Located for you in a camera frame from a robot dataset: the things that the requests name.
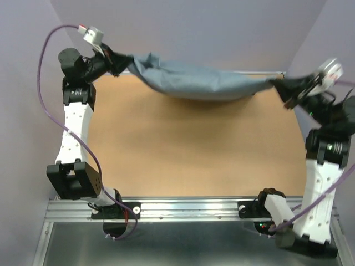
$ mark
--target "screw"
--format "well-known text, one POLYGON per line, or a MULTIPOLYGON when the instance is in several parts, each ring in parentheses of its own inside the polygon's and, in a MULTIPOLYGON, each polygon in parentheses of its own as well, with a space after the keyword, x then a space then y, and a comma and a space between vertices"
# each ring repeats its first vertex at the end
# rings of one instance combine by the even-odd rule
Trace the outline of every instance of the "screw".
POLYGON ((138 214, 140 213, 140 208, 138 206, 135 206, 132 211, 134 212, 134 214, 138 214))

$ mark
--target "robotic arm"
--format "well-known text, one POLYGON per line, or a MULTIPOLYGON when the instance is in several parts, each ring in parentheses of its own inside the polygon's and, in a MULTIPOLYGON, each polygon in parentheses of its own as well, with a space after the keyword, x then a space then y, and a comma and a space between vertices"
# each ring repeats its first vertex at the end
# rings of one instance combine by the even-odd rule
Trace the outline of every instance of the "robotic arm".
POLYGON ((47 177, 61 199, 87 201, 96 211, 101 210, 101 214, 106 210, 109 216, 100 215, 101 218, 113 219, 123 210, 111 198, 121 202, 121 196, 117 190, 103 186, 100 174, 88 164, 82 143, 87 142, 95 108, 96 89, 92 82, 105 73, 119 76, 133 58, 113 52, 102 43, 103 33, 96 28, 80 26, 78 32, 93 46, 95 54, 85 58, 76 49, 67 48, 58 55, 65 75, 62 84, 65 126, 70 132, 63 132, 55 164, 47 166, 47 177))
MULTIPOLYGON (((351 136, 355 133, 355 97, 348 97, 348 94, 335 103, 335 96, 327 91, 342 74, 342 66, 333 59, 309 76, 270 81, 285 108, 293 109, 298 105, 321 126, 312 129, 306 139, 307 179, 301 210, 326 193, 342 176, 348 163, 351 136)), ((276 232, 276 245, 310 256, 336 257, 337 252, 329 248, 334 195, 335 190, 326 194, 316 207, 276 232)), ((283 193, 264 189, 258 201, 270 213, 276 227, 295 216, 283 193)))

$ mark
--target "black joint actuator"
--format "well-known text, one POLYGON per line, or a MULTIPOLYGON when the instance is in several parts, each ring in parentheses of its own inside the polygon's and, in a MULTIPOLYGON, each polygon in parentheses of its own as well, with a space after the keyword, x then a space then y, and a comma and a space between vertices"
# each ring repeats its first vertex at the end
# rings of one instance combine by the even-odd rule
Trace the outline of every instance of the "black joint actuator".
POLYGON ((62 200, 97 198, 103 189, 99 173, 86 162, 49 165, 47 177, 62 200))
POLYGON ((96 88, 92 83, 84 84, 80 87, 68 86, 66 79, 63 79, 63 104, 68 106, 70 103, 89 104, 94 110, 96 101, 96 88))

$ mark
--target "end effector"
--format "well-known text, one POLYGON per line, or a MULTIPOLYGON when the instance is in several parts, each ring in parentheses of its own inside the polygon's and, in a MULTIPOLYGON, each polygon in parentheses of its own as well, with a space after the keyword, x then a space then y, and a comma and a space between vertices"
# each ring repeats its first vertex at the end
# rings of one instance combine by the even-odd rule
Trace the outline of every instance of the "end effector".
POLYGON ((329 91, 343 74, 337 59, 326 61, 318 70, 301 78, 270 80, 284 107, 300 106, 321 125, 321 131, 332 135, 351 136, 355 133, 355 96, 335 103, 336 96, 329 91))

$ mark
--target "cable connector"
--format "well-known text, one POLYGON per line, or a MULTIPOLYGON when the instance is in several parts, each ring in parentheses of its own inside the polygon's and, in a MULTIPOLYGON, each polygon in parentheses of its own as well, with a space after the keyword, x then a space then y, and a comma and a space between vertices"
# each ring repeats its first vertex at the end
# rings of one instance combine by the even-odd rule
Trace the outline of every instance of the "cable connector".
POLYGON ((105 56, 102 51, 101 44, 104 38, 104 33, 95 27, 85 27, 84 25, 79 25, 78 32, 84 36, 84 41, 91 44, 96 51, 105 56))
POLYGON ((84 35, 87 32, 87 30, 88 30, 87 27, 85 27, 84 25, 79 25, 78 32, 81 35, 84 35))

